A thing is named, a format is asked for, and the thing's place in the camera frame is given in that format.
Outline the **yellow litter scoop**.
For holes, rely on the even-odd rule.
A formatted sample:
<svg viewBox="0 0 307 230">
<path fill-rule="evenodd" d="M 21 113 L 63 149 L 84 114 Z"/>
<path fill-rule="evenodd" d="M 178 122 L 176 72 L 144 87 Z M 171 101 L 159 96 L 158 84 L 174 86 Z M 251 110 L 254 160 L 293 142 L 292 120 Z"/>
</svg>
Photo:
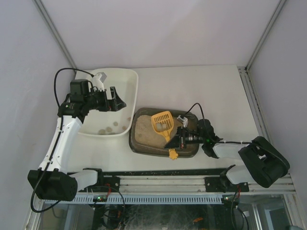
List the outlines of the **yellow litter scoop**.
<svg viewBox="0 0 307 230">
<path fill-rule="evenodd" d="M 151 116 L 151 124 L 156 134 L 165 139 L 165 145 L 171 139 L 171 132 L 174 129 L 174 119 L 170 111 L 163 111 Z"/>
</svg>

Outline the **dark brown litter box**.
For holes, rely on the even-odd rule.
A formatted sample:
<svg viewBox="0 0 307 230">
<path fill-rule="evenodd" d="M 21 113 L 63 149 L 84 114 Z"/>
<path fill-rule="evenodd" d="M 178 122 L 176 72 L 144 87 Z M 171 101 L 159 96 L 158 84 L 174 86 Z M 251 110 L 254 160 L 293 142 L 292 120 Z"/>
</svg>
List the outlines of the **dark brown litter box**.
<svg viewBox="0 0 307 230">
<path fill-rule="evenodd" d="M 133 117 L 132 127 L 129 132 L 129 146 L 135 153 L 157 156 L 169 157 L 168 149 L 163 147 L 166 145 L 166 140 L 163 136 L 157 134 L 151 124 L 151 116 L 157 113 L 166 111 L 161 108 L 140 108 Z M 182 124 L 177 120 L 179 115 L 184 115 L 185 111 L 169 110 L 174 119 L 174 128 L 171 131 L 171 138 L 175 135 L 177 127 Z M 193 113 L 189 112 L 185 115 L 188 119 L 188 128 L 196 130 L 198 118 Z M 187 145 L 185 149 L 176 149 L 178 158 L 192 158 L 198 152 L 199 145 Z"/>
</svg>

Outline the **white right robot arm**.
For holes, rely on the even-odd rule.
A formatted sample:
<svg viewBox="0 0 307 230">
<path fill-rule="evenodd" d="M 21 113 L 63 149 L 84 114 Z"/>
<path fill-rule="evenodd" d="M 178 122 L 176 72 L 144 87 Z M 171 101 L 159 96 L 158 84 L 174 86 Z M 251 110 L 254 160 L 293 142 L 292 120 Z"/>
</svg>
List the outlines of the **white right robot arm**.
<svg viewBox="0 0 307 230">
<path fill-rule="evenodd" d="M 257 136 L 252 141 L 225 141 L 215 134 L 207 119 L 199 120 L 196 130 L 178 127 L 164 148 L 185 149 L 192 144 L 200 144 L 208 157 L 242 161 L 242 165 L 231 165 L 220 173 L 224 190 L 245 183 L 269 188 L 290 169 L 288 160 L 266 138 Z"/>
</svg>

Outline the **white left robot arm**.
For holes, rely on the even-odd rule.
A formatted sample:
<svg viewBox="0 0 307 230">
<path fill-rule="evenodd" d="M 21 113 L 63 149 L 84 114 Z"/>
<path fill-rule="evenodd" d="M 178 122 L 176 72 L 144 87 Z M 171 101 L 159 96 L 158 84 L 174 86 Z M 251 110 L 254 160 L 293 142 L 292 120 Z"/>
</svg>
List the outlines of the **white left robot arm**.
<svg viewBox="0 0 307 230">
<path fill-rule="evenodd" d="M 57 127 L 47 154 L 38 169 L 28 173 L 32 196 L 57 202 L 72 201 L 77 192 L 103 183 L 101 169 L 85 168 L 68 174 L 68 160 L 73 141 L 90 111 L 117 112 L 126 107 L 114 86 L 110 87 L 110 93 L 108 98 L 103 87 L 89 80 L 70 83 L 70 93 L 58 107 Z"/>
</svg>

